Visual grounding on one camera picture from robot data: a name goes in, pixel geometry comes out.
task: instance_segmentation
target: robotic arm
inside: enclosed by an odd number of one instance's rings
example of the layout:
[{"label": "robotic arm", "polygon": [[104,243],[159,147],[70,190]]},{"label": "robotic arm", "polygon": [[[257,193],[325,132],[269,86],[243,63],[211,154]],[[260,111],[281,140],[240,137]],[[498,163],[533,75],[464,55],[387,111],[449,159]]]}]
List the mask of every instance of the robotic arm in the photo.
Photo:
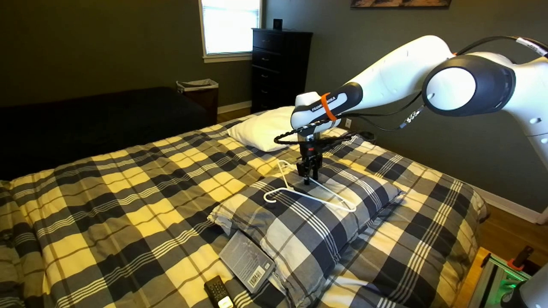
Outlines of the robotic arm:
[{"label": "robotic arm", "polygon": [[438,115],[509,111],[539,154],[548,159],[548,151],[543,152],[543,145],[548,144],[548,48],[536,41],[510,38],[541,55],[529,63],[512,63],[498,53],[466,53],[500,38],[509,39],[493,36],[454,55],[440,38],[423,36],[390,51],[334,92],[300,94],[289,132],[300,135],[300,175],[317,178],[322,164],[320,132],[337,127],[341,118],[353,111],[392,104],[420,91],[426,108]]}]

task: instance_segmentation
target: wall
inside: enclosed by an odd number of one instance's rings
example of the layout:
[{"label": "wall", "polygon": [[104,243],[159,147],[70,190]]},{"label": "wall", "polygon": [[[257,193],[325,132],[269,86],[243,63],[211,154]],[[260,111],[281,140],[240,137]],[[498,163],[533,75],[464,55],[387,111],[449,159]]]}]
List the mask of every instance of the wall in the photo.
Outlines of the wall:
[{"label": "wall", "polygon": [[250,98],[250,63],[202,62],[197,2],[0,2],[0,106],[212,77]]},{"label": "wall", "polygon": [[[351,0],[271,0],[267,21],[284,29],[312,31],[308,89],[336,89],[390,50],[421,34],[438,34],[450,48],[491,34],[546,38],[545,0],[452,0],[444,10],[351,9]],[[514,60],[533,55],[510,43],[486,46]],[[377,125],[397,123],[397,116]],[[474,118],[440,118],[428,111],[409,128],[385,132],[365,121],[380,145],[468,180],[500,197],[543,212],[548,205],[548,171],[517,125],[502,113]]]}]

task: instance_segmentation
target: black dresser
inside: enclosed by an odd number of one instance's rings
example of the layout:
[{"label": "black dresser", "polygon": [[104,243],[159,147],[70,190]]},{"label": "black dresser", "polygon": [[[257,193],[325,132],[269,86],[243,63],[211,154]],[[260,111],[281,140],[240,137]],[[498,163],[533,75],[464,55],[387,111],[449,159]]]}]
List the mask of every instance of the black dresser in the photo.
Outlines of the black dresser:
[{"label": "black dresser", "polygon": [[295,104],[305,91],[312,33],[253,29],[252,113]]}]

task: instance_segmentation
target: baseboard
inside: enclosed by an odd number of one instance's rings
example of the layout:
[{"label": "baseboard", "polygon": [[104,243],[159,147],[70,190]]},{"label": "baseboard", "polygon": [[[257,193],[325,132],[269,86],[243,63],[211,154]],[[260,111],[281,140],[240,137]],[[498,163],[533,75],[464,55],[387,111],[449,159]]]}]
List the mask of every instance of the baseboard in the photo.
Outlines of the baseboard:
[{"label": "baseboard", "polygon": [[238,110],[250,110],[252,108],[252,101],[240,101],[240,103],[233,103],[233,104],[223,104],[217,108],[217,115],[224,115],[224,113],[233,113]]},{"label": "baseboard", "polygon": [[483,200],[486,204],[490,204],[490,205],[493,205],[493,207],[497,207],[500,210],[505,210],[505,212],[509,212],[512,216],[517,216],[517,217],[524,219],[524,221],[529,221],[533,224],[545,224],[548,221],[548,209],[545,209],[545,212],[536,212],[536,210],[533,210],[529,207],[524,207],[524,205],[521,205],[517,202],[512,202],[509,198],[495,195],[495,193],[491,193],[488,190],[483,190],[480,187],[474,187],[474,188],[478,190],[478,193],[483,197]]}]

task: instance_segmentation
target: white pillow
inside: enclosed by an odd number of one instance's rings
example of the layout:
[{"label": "white pillow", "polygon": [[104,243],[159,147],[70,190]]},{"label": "white pillow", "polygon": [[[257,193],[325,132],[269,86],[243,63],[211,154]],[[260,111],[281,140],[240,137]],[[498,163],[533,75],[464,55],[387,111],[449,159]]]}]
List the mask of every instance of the white pillow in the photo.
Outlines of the white pillow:
[{"label": "white pillow", "polygon": [[288,145],[276,144],[274,137],[291,130],[291,113],[293,106],[264,111],[259,116],[252,116],[228,128],[228,135],[262,152],[281,151]]}]

